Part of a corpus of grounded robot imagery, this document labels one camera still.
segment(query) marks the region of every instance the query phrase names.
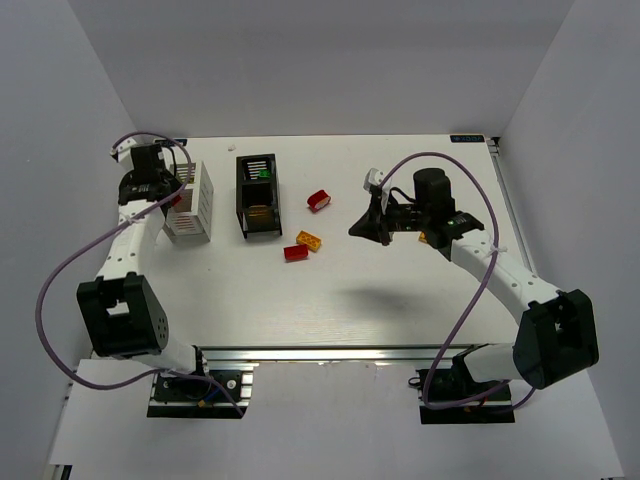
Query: red cube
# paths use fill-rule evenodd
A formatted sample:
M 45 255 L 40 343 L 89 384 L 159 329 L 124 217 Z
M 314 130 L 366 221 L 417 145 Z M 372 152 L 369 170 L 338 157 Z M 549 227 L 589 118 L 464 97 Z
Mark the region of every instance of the red cube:
M 302 260 L 309 256 L 309 247 L 306 245 L 294 245 L 284 248 L 284 258 L 287 262 Z
M 326 207 L 331 201 L 331 197 L 324 190 L 318 190 L 307 199 L 307 204 L 313 213 Z

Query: orange block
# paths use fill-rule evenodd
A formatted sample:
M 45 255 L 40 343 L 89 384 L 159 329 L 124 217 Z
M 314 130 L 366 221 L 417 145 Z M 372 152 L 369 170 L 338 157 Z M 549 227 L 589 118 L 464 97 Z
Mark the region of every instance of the orange block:
M 296 243 L 306 245 L 312 252 L 317 252 L 322 245 L 322 239 L 302 230 L 296 237 Z

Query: purple hose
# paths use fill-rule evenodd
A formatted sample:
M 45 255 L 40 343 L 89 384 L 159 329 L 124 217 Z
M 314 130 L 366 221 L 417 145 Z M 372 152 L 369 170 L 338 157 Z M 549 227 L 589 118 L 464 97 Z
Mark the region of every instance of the purple hose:
M 489 197 L 487 197 L 487 194 L 485 193 L 484 189 L 482 188 L 482 186 L 480 185 L 478 180 L 473 176 L 473 174 L 467 169 L 467 167 L 465 167 L 462 163 L 460 163 L 455 158 L 450 157 L 449 155 L 446 155 L 446 154 L 440 153 L 440 152 L 420 152 L 420 153 L 414 153 L 413 155 L 409 155 L 407 158 L 405 158 L 404 160 L 401 160 L 395 167 L 393 167 L 389 173 L 387 173 L 387 176 L 384 177 L 384 179 L 380 183 L 380 186 L 382 187 L 385 183 L 387 183 L 389 178 L 391 178 L 391 176 L 394 173 L 396 173 L 398 171 L 398 169 L 400 169 L 400 167 L 402 167 L 404 164 L 410 162 L 414 158 L 418 158 L 418 157 L 439 157 L 439 158 L 443 158 L 443 159 L 448 160 L 449 162 L 453 163 L 460 170 L 462 170 L 464 172 L 464 174 L 467 177 L 469 177 L 469 180 L 471 180 L 473 185 L 476 187 L 476 189 L 480 193 L 480 196 L 484 200 L 484 203 L 487 206 L 487 210 L 489 210 L 489 216 L 491 217 L 491 225 L 493 227 L 493 246 L 494 246 L 494 251 L 491 252 L 491 261 L 489 262 L 489 267 L 487 268 L 487 271 L 484 274 L 484 277 L 482 277 L 482 281 L 480 282 L 480 286 L 476 290 L 476 293 L 473 295 L 473 297 L 471 298 L 471 301 L 469 302 L 467 307 L 462 312 L 462 315 L 460 315 L 460 318 L 458 319 L 458 321 L 454 325 L 453 329 L 451 329 L 451 333 L 449 333 L 449 335 L 445 339 L 444 343 L 440 347 L 440 350 L 438 350 L 438 353 L 436 354 L 436 357 L 434 358 L 433 363 L 431 364 L 431 368 L 429 368 L 429 373 L 427 374 L 427 378 L 426 378 L 426 380 L 424 382 L 424 386 L 422 388 L 422 400 L 424 401 L 424 404 L 428 409 L 430 409 L 430 410 L 445 410 L 447 408 L 460 407 L 460 406 L 463 406 L 463 405 L 465 405 L 466 403 L 469 403 L 469 402 L 480 401 L 483 398 L 488 397 L 490 395 L 493 395 L 494 393 L 502 390 L 509 383 L 508 381 L 501 382 L 500 384 L 488 389 L 486 392 L 482 392 L 482 393 L 479 393 L 477 395 L 473 395 L 472 397 L 465 398 L 465 399 L 462 399 L 462 400 L 455 400 L 455 401 L 451 401 L 451 402 L 441 402 L 441 403 L 437 403 L 437 404 L 429 403 L 429 396 L 428 396 L 429 387 L 431 386 L 431 382 L 433 381 L 433 377 L 435 376 L 436 368 L 438 367 L 438 364 L 440 363 L 440 361 L 444 357 L 444 354 L 446 353 L 447 349 L 451 346 L 451 343 L 453 342 L 453 339 L 455 338 L 455 336 L 458 334 L 458 332 L 462 328 L 462 325 L 464 325 L 464 322 L 467 320 L 467 317 L 469 316 L 469 314 L 471 313 L 473 308 L 476 306 L 476 304 L 478 303 L 478 300 L 480 300 L 480 296 L 486 290 L 487 285 L 489 284 L 489 278 L 491 277 L 491 274 L 493 273 L 493 269 L 496 266 L 496 262 L 498 261 L 498 250 L 497 249 L 498 249 L 498 246 L 500 245 L 500 243 L 499 243 L 500 234 L 499 234 L 499 231 L 498 231 L 498 219 L 496 218 L 496 213 L 493 210 L 493 206 L 491 205 L 491 202 L 489 201 Z
M 135 377 L 130 378 L 129 380 L 125 380 L 125 381 L 119 382 L 119 383 L 113 383 L 113 384 L 110 384 L 110 385 L 101 385 L 101 384 L 98 384 L 98 383 L 93 383 L 93 382 L 90 382 L 88 380 L 85 380 L 84 378 L 82 378 L 78 374 L 76 374 L 73 370 L 71 370 L 67 365 L 65 365 L 65 363 L 62 361 L 62 359 L 58 356 L 58 354 L 55 352 L 55 350 L 51 346 L 51 343 L 49 343 L 49 339 L 47 338 L 47 335 L 46 335 L 46 333 L 44 331 L 44 326 L 42 324 L 42 307 L 43 307 L 43 304 L 44 304 L 44 299 L 45 299 L 45 296 L 47 295 L 47 291 L 49 290 L 49 287 L 51 286 L 53 281 L 56 279 L 56 277 L 60 274 L 60 272 L 62 272 L 62 270 L 64 270 L 71 262 L 76 260 L 78 257 L 84 255 L 85 253 L 87 253 L 89 250 L 91 250 L 96 245 L 99 245 L 100 243 L 104 242 L 105 240 L 107 240 L 107 239 L 113 237 L 114 235 L 118 234 L 119 232 L 123 231 L 125 228 L 127 228 L 129 225 L 131 225 L 131 222 L 133 222 L 135 220 L 138 220 L 138 219 L 144 217 L 149 212 L 155 210 L 156 208 L 160 208 L 162 205 L 164 205 L 164 204 L 166 204 L 168 202 L 171 202 L 174 198 L 176 198 L 178 195 L 180 195 L 184 191 L 184 189 L 187 187 L 187 185 L 189 184 L 189 180 L 191 179 L 191 173 L 193 171 L 193 162 L 191 161 L 191 156 L 189 155 L 189 152 L 187 151 L 186 148 L 184 148 L 182 146 L 182 144 L 180 142 L 176 142 L 175 140 L 173 140 L 173 139 L 171 139 L 169 137 L 165 137 L 164 135 L 159 135 L 157 133 L 137 131 L 137 132 L 128 133 L 128 134 L 120 137 L 113 144 L 112 149 L 116 150 L 117 147 L 123 141 L 127 140 L 128 138 L 137 136 L 137 135 L 149 135 L 149 136 L 153 136 L 153 137 L 157 137 L 157 138 L 162 138 L 163 140 L 166 140 L 166 141 L 172 143 L 173 145 L 178 147 L 180 150 L 182 150 L 182 153 L 184 153 L 184 155 L 185 155 L 185 157 L 187 159 L 187 164 L 188 164 L 187 177 L 186 177 L 184 183 L 180 186 L 180 188 L 178 190 L 176 190 L 175 192 L 173 192 L 171 195 L 169 195 L 168 197 L 163 198 L 159 202 L 154 203 L 150 207 L 145 208 L 141 212 L 138 212 L 136 215 L 131 217 L 130 222 L 122 222 L 117 227 L 114 227 L 111 230 L 109 230 L 108 232 L 106 232 L 103 235 L 99 236 L 98 238 L 96 238 L 91 243 L 87 244 L 86 246 L 84 246 L 80 250 L 78 250 L 77 252 L 73 253 L 69 258 L 67 258 L 60 265 L 58 265 L 53 270 L 53 272 L 51 272 L 51 274 L 47 277 L 47 279 L 44 281 L 42 287 L 40 288 L 40 292 L 38 293 L 38 299 L 36 301 L 36 312 L 35 312 L 35 315 L 36 315 L 36 331 L 38 332 L 38 338 L 40 339 L 40 343 L 42 343 L 42 346 L 44 347 L 45 352 L 47 352 L 47 355 L 49 355 L 49 358 L 51 358 L 53 363 L 56 364 L 56 366 L 62 371 L 62 373 L 64 373 L 67 377 L 69 377 L 74 382 L 79 383 L 80 385 L 82 385 L 84 387 L 92 388 L 94 390 L 115 390 L 117 388 L 122 388 L 122 387 L 126 387 L 127 385 L 131 385 L 132 383 L 135 383 L 138 380 L 141 380 L 141 379 L 143 379 L 145 377 L 148 377 L 149 375 L 155 375 L 157 373 L 163 373 L 164 372 L 164 373 L 168 373 L 168 374 L 174 375 L 176 377 L 181 377 L 181 378 L 186 378 L 186 379 L 191 379 L 191 380 L 197 379 L 197 380 L 202 380 L 203 382 L 211 383 L 212 385 L 216 386 L 217 388 L 219 388 L 222 391 L 223 395 L 235 407 L 236 411 L 238 411 L 240 416 L 242 416 L 242 414 L 243 414 L 242 410 L 240 409 L 240 407 L 238 407 L 238 404 L 233 400 L 233 398 L 231 398 L 231 395 L 229 395 L 229 392 L 227 392 L 224 388 L 222 388 L 222 385 L 220 385 L 220 383 L 218 383 L 216 380 L 214 380 L 211 377 L 200 377 L 200 376 L 196 376 L 196 375 L 187 375 L 187 374 L 174 372 L 174 371 L 165 371 L 165 370 L 162 370 L 162 369 L 152 369 L 152 370 L 148 370 L 146 372 L 143 372 L 140 375 L 136 375 Z

